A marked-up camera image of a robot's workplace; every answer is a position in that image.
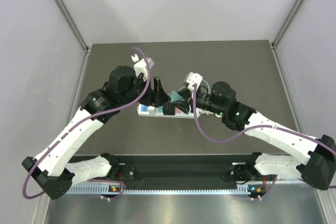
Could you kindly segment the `teal charger block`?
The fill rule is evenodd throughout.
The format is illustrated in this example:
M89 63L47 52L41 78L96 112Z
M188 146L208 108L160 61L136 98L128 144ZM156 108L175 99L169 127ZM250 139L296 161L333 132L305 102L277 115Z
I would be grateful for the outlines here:
M171 92L171 102L177 102L183 99L183 97L176 91Z

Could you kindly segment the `white cube adapter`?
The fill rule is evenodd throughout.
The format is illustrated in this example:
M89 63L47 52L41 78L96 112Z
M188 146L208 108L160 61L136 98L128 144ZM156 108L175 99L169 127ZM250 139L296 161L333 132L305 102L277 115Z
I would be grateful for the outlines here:
M155 114L156 113L156 108L153 106L148 106L148 112L149 114Z

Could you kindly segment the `white power strip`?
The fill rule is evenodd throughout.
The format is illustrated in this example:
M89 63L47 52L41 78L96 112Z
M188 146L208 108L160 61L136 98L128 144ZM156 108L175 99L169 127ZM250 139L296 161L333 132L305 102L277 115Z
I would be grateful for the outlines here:
M190 111L188 114L183 113L181 110L175 108L174 115L166 115L163 113L163 107L152 107L139 104L137 107L139 116L157 117L157 118L181 118L181 119L194 119L194 114Z

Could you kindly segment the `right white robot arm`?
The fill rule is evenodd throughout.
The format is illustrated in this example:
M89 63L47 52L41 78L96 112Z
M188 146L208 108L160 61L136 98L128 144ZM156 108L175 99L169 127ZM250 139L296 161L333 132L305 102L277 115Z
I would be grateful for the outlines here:
M278 124L255 109L237 101L236 92L226 82L216 82L201 91L198 84L188 85L171 96L172 105L183 112L197 109L217 114L236 135L258 138L285 152L285 155L252 153L245 162L245 174L252 180L262 175L298 178L319 189L331 189L335 175L335 140L305 135Z

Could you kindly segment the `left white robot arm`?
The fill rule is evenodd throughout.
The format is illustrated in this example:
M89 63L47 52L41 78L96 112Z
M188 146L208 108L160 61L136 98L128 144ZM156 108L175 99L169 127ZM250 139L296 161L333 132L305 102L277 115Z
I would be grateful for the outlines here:
M135 103L160 107L169 101L161 80L128 66L111 71L102 88L87 95L69 124L40 154L27 157L22 166L50 199L63 196L71 186L96 178L114 180L119 174L117 159L103 153L72 163L70 160L86 140L114 115Z

